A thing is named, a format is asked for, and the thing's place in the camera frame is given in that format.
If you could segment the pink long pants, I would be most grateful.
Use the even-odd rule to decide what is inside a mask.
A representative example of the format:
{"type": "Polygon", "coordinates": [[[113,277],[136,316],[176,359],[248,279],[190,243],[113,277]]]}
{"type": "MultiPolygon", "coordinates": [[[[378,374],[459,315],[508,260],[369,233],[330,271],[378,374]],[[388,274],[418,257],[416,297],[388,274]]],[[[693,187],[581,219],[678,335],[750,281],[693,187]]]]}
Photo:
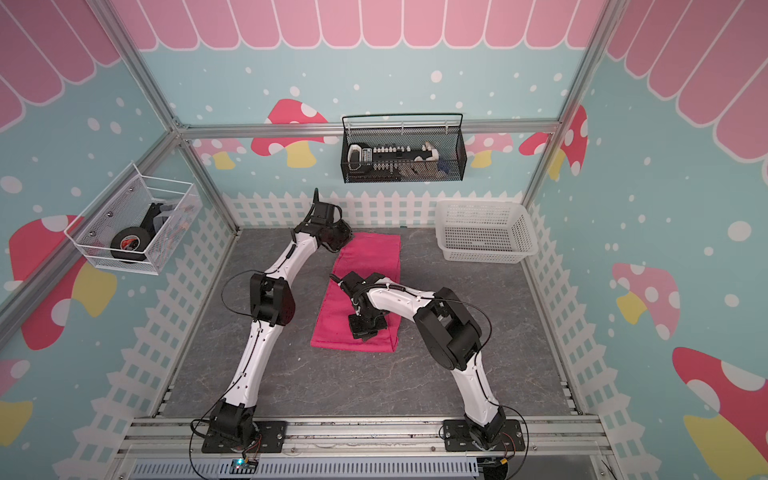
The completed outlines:
{"type": "Polygon", "coordinates": [[[398,282],[401,273],[401,238],[380,233],[356,233],[344,246],[331,272],[317,317],[311,345],[315,348],[364,353],[393,353],[398,346],[401,317],[386,315],[388,328],[368,341],[354,339],[348,316],[378,308],[368,295],[377,281],[398,282]]]}

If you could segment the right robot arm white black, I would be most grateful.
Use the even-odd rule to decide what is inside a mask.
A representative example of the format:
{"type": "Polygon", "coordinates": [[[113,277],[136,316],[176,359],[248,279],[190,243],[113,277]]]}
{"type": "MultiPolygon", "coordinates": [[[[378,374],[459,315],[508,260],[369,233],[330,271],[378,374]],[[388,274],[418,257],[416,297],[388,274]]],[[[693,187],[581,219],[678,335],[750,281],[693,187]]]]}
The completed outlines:
{"type": "Polygon", "coordinates": [[[374,273],[355,272],[331,280],[349,297],[352,336],[367,341],[387,328],[386,316],[412,321],[432,358],[449,370],[464,402],[469,436],[482,450],[490,449],[502,433],[506,414],[490,388],[483,362],[482,329],[465,303],[448,288],[421,291],[374,273]]]}

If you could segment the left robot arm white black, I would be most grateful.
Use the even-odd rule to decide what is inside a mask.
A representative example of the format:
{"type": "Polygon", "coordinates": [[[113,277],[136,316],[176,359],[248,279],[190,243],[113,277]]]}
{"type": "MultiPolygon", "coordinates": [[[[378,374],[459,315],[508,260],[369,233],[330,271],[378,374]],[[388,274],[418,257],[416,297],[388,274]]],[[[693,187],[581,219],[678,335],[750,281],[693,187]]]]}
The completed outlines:
{"type": "Polygon", "coordinates": [[[237,452],[259,441],[254,423],[259,388],[274,345],[296,311],[292,284],[319,248],[337,253],[351,239],[341,207],[321,201],[315,191],[280,257],[264,271],[249,272],[249,310],[244,313],[251,320],[249,336],[230,385],[211,409],[208,440],[237,452]]]}

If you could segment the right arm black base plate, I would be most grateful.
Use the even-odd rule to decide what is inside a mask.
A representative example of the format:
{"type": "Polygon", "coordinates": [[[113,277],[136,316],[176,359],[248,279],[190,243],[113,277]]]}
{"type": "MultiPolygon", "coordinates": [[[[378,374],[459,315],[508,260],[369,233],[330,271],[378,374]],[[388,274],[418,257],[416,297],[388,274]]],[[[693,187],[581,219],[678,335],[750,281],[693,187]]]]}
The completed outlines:
{"type": "Polygon", "coordinates": [[[484,428],[468,419],[443,421],[439,436],[447,452],[523,453],[525,435],[518,420],[506,420],[498,426],[484,428]]]}

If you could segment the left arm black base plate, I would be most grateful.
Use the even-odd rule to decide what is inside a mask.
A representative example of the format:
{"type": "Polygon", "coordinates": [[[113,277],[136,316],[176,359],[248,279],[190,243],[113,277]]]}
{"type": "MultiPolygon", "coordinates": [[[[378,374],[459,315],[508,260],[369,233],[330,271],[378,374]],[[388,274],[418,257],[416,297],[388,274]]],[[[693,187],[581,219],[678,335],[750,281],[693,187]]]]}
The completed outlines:
{"type": "Polygon", "coordinates": [[[249,447],[247,454],[281,453],[287,426],[286,421],[257,420],[253,438],[244,445],[236,445],[219,433],[207,433],[201,451],[206,454],[242,453],[249,447]]]}

